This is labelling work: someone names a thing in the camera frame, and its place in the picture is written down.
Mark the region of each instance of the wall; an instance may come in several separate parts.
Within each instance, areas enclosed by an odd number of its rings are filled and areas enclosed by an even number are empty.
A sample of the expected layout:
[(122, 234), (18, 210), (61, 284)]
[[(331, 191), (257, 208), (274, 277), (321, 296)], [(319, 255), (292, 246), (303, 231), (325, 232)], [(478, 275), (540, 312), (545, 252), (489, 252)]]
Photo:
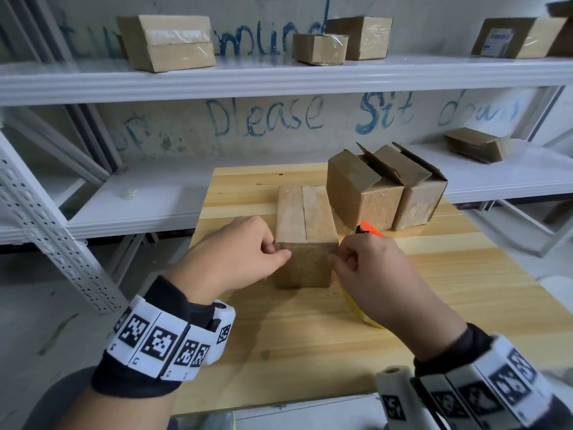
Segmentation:
[[(548, 1), (553, 0), (48, 0), (77, 58), (119, 57), (115, 16), (136, 13), (209, 15), (216, 52), (228, 57), (290, 53), (295, 31), (320, 31), (326, 17), (364, 13), (394, 18), (389, 54), (465, 56), (484, 18), (540, 15)], [(0, 14), (3, 23), (13, 29)], [(10, 57), (9, 47), (20, 48), (15, 35), (8, 45), (6, 33), (0, 35), (0, 60)], [(527, 113), (534, 94), (533, 89), (441, 90), (99, 107), (130, 162), (179, 154), (311, 151), (356, 141), (369, 147), (419, 142), (461, 124), (505, 135)]]

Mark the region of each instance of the person's right hand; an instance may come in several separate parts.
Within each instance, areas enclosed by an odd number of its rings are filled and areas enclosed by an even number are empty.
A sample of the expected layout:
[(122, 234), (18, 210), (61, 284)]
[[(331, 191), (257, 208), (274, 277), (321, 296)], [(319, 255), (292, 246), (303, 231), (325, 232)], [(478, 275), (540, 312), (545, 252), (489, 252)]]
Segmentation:
[(392, 238), (349, 235), (329, 260), (358, 307), (395, 333), (419, 360), (440, 354), (466, 330)]

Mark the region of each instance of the person's left arm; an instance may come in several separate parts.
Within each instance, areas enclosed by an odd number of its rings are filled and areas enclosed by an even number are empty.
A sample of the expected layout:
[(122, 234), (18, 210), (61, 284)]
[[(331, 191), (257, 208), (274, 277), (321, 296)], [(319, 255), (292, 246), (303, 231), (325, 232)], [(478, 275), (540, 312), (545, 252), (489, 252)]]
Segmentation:
[[(288, 261), (259, 216), (239, 217), (193, 246), (144, 296), (158, 309), (207, 328), (213, 301), (266, 278)], [(165, 430), (181, 385), (141, 374), (104, 352), (91, 386), (58, 430)]]

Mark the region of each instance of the person's right arm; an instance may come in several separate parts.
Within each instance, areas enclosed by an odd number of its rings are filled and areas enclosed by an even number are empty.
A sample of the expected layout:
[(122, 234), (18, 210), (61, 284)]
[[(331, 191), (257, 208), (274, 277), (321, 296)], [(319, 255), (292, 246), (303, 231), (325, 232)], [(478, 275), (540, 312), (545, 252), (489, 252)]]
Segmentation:
[[(392, 238), (349, 235), (329, 260), (360, 309), (414, 354), (416, 376), (448, 373), (490, 351), (493, 338), (441, 301)], [(553, 396), (530, 428), (571, 429), (573, 414)]]

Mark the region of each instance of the person's left hand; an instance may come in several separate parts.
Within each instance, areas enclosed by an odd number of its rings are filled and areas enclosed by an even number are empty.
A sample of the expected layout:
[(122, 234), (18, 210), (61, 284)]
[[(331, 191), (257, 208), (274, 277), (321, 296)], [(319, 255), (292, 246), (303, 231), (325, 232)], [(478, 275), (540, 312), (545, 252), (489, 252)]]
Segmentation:
[(289, 250), (276, 250), (260, 216), (237, 217), (189, 249), (163, 276), (190, 302), (211, 304), (225, 291), (266, 278), (290, 257)]

